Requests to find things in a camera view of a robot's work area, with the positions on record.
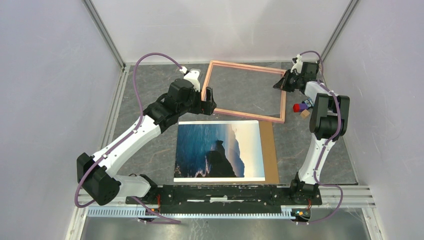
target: sea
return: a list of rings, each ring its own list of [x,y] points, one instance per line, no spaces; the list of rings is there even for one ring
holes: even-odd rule
[[[205,176],[211,169],[206,159],[216,149],[217,140],[223,141],[225,156],[230,160],[237,177],[244,177],[244,164],[240,159],[239,143],[230,124],[181,124],[176,143],[176,178]]]

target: orange frame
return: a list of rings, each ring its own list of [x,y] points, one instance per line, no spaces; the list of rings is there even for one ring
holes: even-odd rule
[[[209,63],[209,68],[207,69],[206,78],[204,79],[203,88],[201,90],[201,98],[203,100],[206,99],[206,87],[209,84],[212,68],[214,66],[221,66],[221,67],[228,67],[228,68],[235,68],[235,69],[245,69],[245,70],[252,70],[257,72],[271,73],[271,74],[279,74],[281,76],[283,76],[284,73],[286,73],[286,70],[283,70],[283,69],[212,60]],[[241,112],[241,111],[232,111],[232,110],[226,110],[222,108],[215,108],[214,113],[283,124],[286,120],[286,92],[281,91],[281,104],[280,104],[279,117],[264,116],[264,115],[252,114],[252,113]]]

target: photograph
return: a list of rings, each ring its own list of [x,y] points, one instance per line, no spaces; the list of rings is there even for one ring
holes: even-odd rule
[[[257,120],[178,123],[174,182],[264,180]]]

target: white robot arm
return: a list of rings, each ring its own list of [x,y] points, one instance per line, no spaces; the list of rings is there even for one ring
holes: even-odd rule
[[[149,191],[150,183],[141,176],[117,175],[122,165],[146,143],[177,123],[181,115],[213,113],[217,105],[214,102],[212,89],[210,87],[206,89],[206,101],[202,101],[199,75],[199,70],[192,69],[183,79],[176,79],[171,83],[168,93],[162,94],[156,102],[145,109],[138,128],[136,127],[140,118],[105,148],[91,156],[83,153],[78,157],[78,182],[91,166],[101,160],[88,173],[82,184],[99,205],[105,205],[117,196],[143,197]]]
[[[348,96],[335,94],[317,81],[318,63],[302,62],[299,55],[293,62],[296,62],[293,66],[296,71],[293,68],[286,71],[273,87],[286,92],[297,89],[314,100],[309,121],[311,143],[303,166],[290,184],[292,198],[301,202],[305,198],[313,199],[316,196],[327,155],[339,137],[346,132],[350,99]]]

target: purple cable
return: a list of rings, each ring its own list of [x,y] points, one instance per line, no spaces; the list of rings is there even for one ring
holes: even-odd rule
[[[134,66],[134,70],[133,70],[133,72],[132,72],[132,84],[133,84],[133,86],[134,86],[134,91],[135,91],[135,97],[137,98],[137,102],[138,102],[138,106],[140,107],[140,118],[139,118],[139,120],[138,120],[138,123],[137,123],[137,125],[135,126],[135,128],[134,128],[134,130],[136,130],[136,129],[138,129],[139,127],[140,127],[140,125],[142,124],[142,122],[143,122],[143,105],[142,105],[142,101],[140,100],[140,96],[139,96],[139,91],[137,90],[137,85],[136,85],[136,70],[137,70],[137,67],[139,66],[139,64],[140,64],[140,62],[143,60],[143,59],[145,59],[145,58],[147,58],[147,57],[149,57],[149,56],[153,56],[153,55],[158,55],[158,56],[162,56],[162,57],[165,57],[165,58],[167,58],[167,59],[169,59],[169,60],[171,60],[175,65],[177,65],[178,67],[179,67],[179,69],[182,69],[183,67],[177,62],[177,61],[175,61],[172,57],[170,57],[170,56],[168,56],[168,55],[165,55],[165,54],[163,54],[163,53],[159,53],[159,52],[152,52],[152,53],[149,53],[149,54],[146,54],[146,55],[144,55],[144,56],[142,56],[138,61],[137,61],[137,63],[135,63],[135,66]],[[127,135],[125,135],[121,140],[119,140],[115,145],[113,145],[112,147],[110,147],[105,153],[104,153],[104,155],[109,155],[114,149],[116,149],[121,143],[123,143],[125,140],[127,140],[131,135],[133,135],[134,134],[134,132],[133,131],[130,131]],[[74,195],[74,197],[73,197],[73,202],[75,203],[75,206],[77,206],[78,208],[85,208],[85,207],[87,207],[87,206],[89,206],[90,204],[92,204],[92,203],[94,203],[95,202],[95,200],[93,199],[93,200],[91,200],[91,201],[89,201],[89,202],[87,202],[86,204],[83,204],[83,205],[81,205],[79,202],[78,202],[78,195],[79,195],[79,193],[80,193],[80,190],[81,190],[81,188],[83,187],[83,183],[84,183],[84,181],[87,179],[87,177],[89,176],[89,174],[92,172],[92,170],[96,167],[96,166],[98,166],[99,165],[99,163],[101,162],[101,161],[103,161],[105,158],[103,157],[103,155],[97,160],[97,161],[95,161],[94,162],[94,164],[93,165],[91,165],[91,167],[85,172],[85,174],[82,176],[82,178],[81,178],[81,180],[79,181],[79,184],[78,184],[78,186],[76,187],[76,191],[75,191],[75,195]]]
[[[321,64],[321,75],[322,77],[324,77],[324,63],[323,63],[323,60],[321,59],[321,55],[317,51],[313,51],[313,50],[304,51],[300,55],[309,54],[309,53],[314,53],[318,55],[319,63]]]
[[[172,57],[170,57],[170,56],[168,56],[168,55],[166,55],[166,54],[163,54],[163,53],[160,53],[160,52],[151,52],[151,53],[148,53],[148,54],[146,54],[146,55],[144,55],[144,56],[142,56],[136,63],[135,63],[135,66],[134,66],[134,70],[132,71],[132,86],[134,87],[134,91],[135,91],[135,97],[137,98],[137,102],[138,102],[138,106],[140,107],[140,119],[138,120],[138,122],[137,122],[137,125],[135,126],[135,128],[134,129],[138,129],[139,128],[139,126],[142,124],[142,121],[143,121],[143,105],[142,105],[142,101],[140,100],[140,96],[139,96],[139,91],[137,90],[137,85],[136,85],[136,71],[137,71],[137,68],[138,68],[138,66],[139,66],[139,64],[140,64],[140,62],[141,61],[143,61],[143,59],[145,59],[145,58],[147,58],[147,57],[150,57],[150,56],[153,56],[153,55],[158,55],[158,56],[162,56],[162,57],[164,57],[164,58],[167,58],[167,59],[169,59],[169,60],[171,60],[175,65],[177,65],[178,66],[178,68],[179,69],[182,69],[183,67],[177,62],[177,61],[175,61]]]
[[[321,55],[318,52],[312,51],[312,50],[310,50],[310,51],[304,51],[300,55],[307,54],[307,53],[315,53],[316,55],[318,55],[319,62],[321,63],[321,74],[322,74],[322,77],[324,77],[324,64],[323,64],[323,61],[321,59]],[[315,170],[317,170],[318,167],[321,164],[321,160],[323,159],[323,155],[324,155],[324,153],[326,152],[326,149],[327,149],[326,148],[327,144],[329,144],[329,142],[331,140],[333,140],[340,133],[340,130],[342,128],[342,116],[340,115],[339,101],[337,101],[336,95],[334,94],[333,91],[331,91],[330,89],[328,89],[324,85],[323,82],[320,82],[320,81],[318,81],[318,82],[319,82],[319,85],[324,90],[326,90],[332,96],[332,98],[334,99],[335,109],[336,109],[336,112],[337,112],[337,130],[335,131],[335,133],[329,139],[327,139],[327,141],[325,141],[324,147],[322,148],[321,153],[319,154],[318,162],[316,163]],[[315,179],[315,182],[317,184],[319,184],[319,185],[321,185],[323,187],[334,187],[334,188],[338,188],[340,190],[340,201],[338,201],[338,204],[335,207],[334,211],[332,211],[332,213],[330,213],[328,216],[323,217],[323,218],[318,219],[318,220],[310,221],[310,222],[300,222],[300,221],[297,221],[296,223],[297,224],[300,224],[300,225],[316,224],[316,223],[319,223],[319,222],[324,221],[326,219],[329,219],[329,218],[331,218],[337,212],[337,210],[339,210],[340,206],[342,205],[342,201],[343,201],[343,189],[339,185],[336,185],[336,184],[325,184],[325,183],[320,182],[318,180],[318,178],[317,178],[317,172],[316,171],[313,172],[313,178]]]
[[[142,206],[143,206],[143,208],[145,208],[146,210],[147,210],[147,212],[149,212],[149,213],[151,213],[151,214],[153,214],[153,215],[155,215],[155,216],[157,216],[158,218],[161,218],[161,219],[165,219],[165,220],[168,220],[168,221],[146,221],[145,223],[146,224],[181,224],[181,221],[179,221],[179,220],[175,220],[175,219],[172,219],[172,218],[168,218],[168,217],[166,217],[166,216],[162,216],[162,215],[160,215],[159,213],[157,213],[157,212],[154,212],[154,211],[152,211],[150,208],[148,208],[142,201],[140,201],[140,199],[138,198],[138,197],[136,197],[136,196],[132,196],[131,197],[132,199],[134,199],[137,203],[139,203],[139,204],[141,204]]]

